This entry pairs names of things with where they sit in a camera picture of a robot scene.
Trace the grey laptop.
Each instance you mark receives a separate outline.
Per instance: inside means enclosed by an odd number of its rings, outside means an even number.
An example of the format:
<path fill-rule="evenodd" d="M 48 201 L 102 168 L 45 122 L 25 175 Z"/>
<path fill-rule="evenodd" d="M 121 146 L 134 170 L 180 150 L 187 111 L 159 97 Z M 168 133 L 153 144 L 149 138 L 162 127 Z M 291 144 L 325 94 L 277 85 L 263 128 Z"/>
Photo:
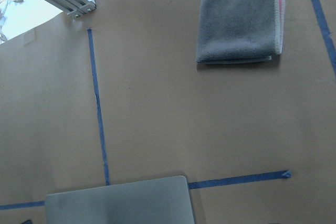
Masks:
<path fill-rule="evenodd" d="M 48 195 L 47 223 L 194 223 L 187 180 L 173 176 Z"/>

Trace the folded grey pink cloth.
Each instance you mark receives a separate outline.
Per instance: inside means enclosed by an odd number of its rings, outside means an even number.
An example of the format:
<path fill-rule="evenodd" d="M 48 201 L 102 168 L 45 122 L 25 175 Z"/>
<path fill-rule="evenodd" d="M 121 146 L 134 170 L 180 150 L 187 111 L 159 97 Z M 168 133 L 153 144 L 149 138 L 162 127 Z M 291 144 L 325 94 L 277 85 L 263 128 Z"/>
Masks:
<path fill-rule="evenodd" d="M 196 62 L 270 61 L 282 53 L 285 0 L 201 0 Z"/>

